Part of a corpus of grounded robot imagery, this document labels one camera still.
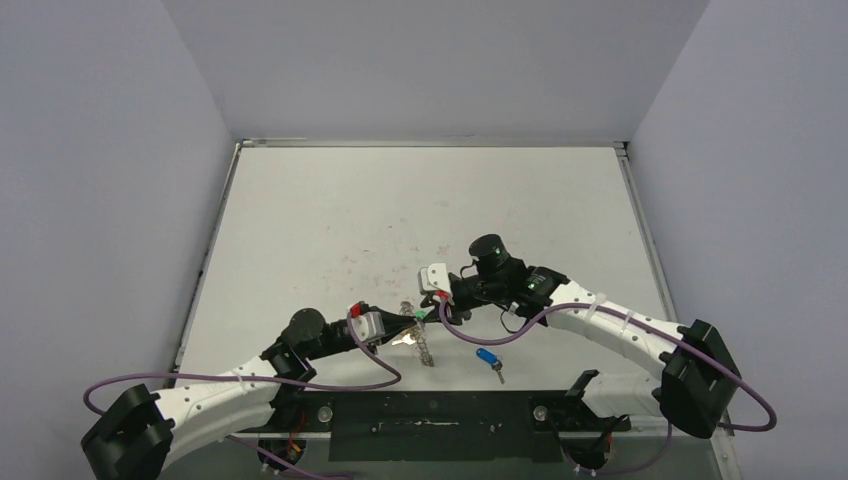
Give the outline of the key with blue tag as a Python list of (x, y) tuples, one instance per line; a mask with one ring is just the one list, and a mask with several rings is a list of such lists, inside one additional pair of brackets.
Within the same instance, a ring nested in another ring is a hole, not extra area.
[(504, 385), (505, 384), (505, 378), (504, 378), (503, 373), (502, 373), (503, 363), (502, 363), (501, 358), (498, 357), (493, 352), (491, 352), (491, 351), (489, 351), (485, 348), (478, 348), (476, 350), (476, 356), (480, 360), (486, 362), (491, 367), (491, 369), (497, 375), (499, 382), (502, 385)]
[(399, 338), (391, 341), (392, 346), (395, 346), (395, 345), (415, 346), (417, 343), (418, 343), (417, 339), (411, 333), (407, 333), (407, 334), (403, 335), (402, 337), (399, 337)]

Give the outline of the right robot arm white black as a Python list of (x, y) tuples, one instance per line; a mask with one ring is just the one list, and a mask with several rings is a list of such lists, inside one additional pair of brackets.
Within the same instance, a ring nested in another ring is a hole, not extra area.
[(678, 430), (707, 439), (722, 418), (741, 378), (719, 331), (696, 320), (686, 326), (651, 319), (544, 266), (513, 257), (501, 237), (487, 234), (469, 247), (475, 274), (451, 273), (443, 263), (418, 272), (424, 304), (437, 319), (460, 325), (471, 312), (496, 306), (524, 319), (578, 335), (621, 355), (639, 374), (591, 376), (565, 402), (568, 421), (593, 427), (622, 415), (662, 417)]

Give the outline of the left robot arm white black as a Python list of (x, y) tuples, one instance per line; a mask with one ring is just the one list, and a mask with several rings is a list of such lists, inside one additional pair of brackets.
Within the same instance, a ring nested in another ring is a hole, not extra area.
[(268, 348), (222, 374), (192, 374), (181, 387), (155, 391), (132, 375), (136, 385), (101, 412), (81, 448), (98, 479), (155, 479), (228, 435), (266, 424), (286, 430), (298, 417), (294, 396), (316, 386), (312, 361), (351, 350), (374, 355), (417, 321), (363, 302), (334, 322), (300, 309)]

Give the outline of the metal disc with key rings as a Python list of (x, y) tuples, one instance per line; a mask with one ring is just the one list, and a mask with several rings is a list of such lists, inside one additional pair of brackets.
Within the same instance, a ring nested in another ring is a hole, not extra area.
[[(415, 311), (417, 310), (413, 307), (411, 302), (402, 301), (400, 303), (400, 314), (412, 315)], [(411, 333), (417, 339), (418, 343), (415, 346), (407, 346), (413, 347), (415, 349), (415, 351), (417, 352), (418, 359), (423, 366), (433, 368), (435, 366), (435, 362), (427, 344), (425, 324), (423, 323), (423, 320), (417, 320), (417, 322), (419, 323), (418, 327), (410, 328), (402, 332), (401, 334), (399, 334), (398, 338), (402, 337), (407, 333)]]

